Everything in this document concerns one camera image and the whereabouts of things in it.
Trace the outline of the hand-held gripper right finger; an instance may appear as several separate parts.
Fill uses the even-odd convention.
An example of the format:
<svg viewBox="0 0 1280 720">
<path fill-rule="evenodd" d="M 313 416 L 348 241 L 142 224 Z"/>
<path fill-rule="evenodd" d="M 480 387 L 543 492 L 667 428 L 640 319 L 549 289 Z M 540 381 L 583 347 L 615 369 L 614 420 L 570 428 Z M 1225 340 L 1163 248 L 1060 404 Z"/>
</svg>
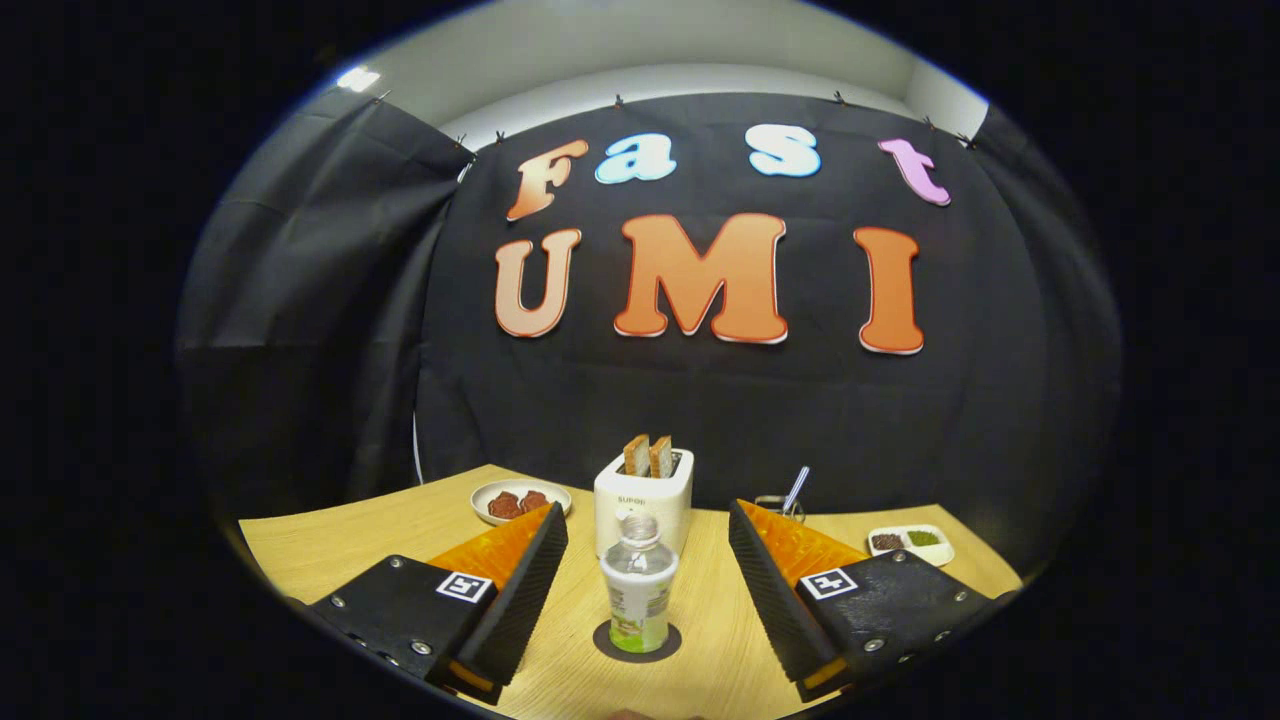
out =
<svg viewBox="0 0 1280 720">
<path fill-rule="evenodd" d="M 909 550 L 869 556 L 745 500 L 731 505 L 730 546 L 804 701 L 890 682 L 1001 607 Z"/>
</svg>

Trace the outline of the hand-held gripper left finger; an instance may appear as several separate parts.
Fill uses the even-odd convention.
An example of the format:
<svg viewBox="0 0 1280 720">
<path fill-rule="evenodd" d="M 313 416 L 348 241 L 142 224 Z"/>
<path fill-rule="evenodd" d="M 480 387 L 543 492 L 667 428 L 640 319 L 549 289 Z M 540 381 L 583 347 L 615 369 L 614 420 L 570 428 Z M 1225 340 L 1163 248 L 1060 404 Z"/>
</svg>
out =
<svg viewBox="0 0 1280 720">
<path fill-rule="evenodd" d="M 426 562 L 390 555 L 308 607 L 385 664 L 493 705 L 567 543 L 564 510 L 543 505 Z"/>
</svg>

